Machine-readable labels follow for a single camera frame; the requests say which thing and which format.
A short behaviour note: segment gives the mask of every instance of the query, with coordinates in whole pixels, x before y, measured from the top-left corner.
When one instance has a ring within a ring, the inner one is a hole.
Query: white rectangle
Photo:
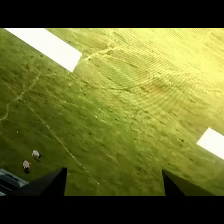
[[[44,28],[5,28],[36,50],[51,58],[70,72],[81,57],[81,53]]]
[[[224,136],[211,128],[206,130],[197,145],[224,159]]]

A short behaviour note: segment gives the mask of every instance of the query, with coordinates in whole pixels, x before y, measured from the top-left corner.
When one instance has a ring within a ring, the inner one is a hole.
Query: white marking
[[[44,28],[5,29],[70,72],[73,72],[82,56],[82,53]]]
[[[197,145],[224,159],[224,136],[211,128],[206,130]]]

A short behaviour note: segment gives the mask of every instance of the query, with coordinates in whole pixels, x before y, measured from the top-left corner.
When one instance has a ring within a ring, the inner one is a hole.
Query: person
[[[24,169],[25,173],[30,172],[30,165],[31,165],[31,163],[28,162],[27,160],[23,161],[23,169]]]
[[[41,154],[37,150],[33,150],[32,156],[34,159],[40,159]]]

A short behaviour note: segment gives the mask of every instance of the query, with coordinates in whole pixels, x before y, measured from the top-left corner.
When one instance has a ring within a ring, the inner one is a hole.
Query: grass field
[[[0,29],[1,168],[66,166],[65,195],[164,195],[162,169],[224,195],[196,145],[224,134],[224,29],[48,30],[82,52],[73,73]]]

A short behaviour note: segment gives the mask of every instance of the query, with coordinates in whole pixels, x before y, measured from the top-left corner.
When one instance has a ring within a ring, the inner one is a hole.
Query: grass
[[[66,166],[66,195],[164,195],[161,169],[224,195],[196,145],[224,134],[223,29],[48,30],[82,52],[73,73],[0,29],[0,167]]]

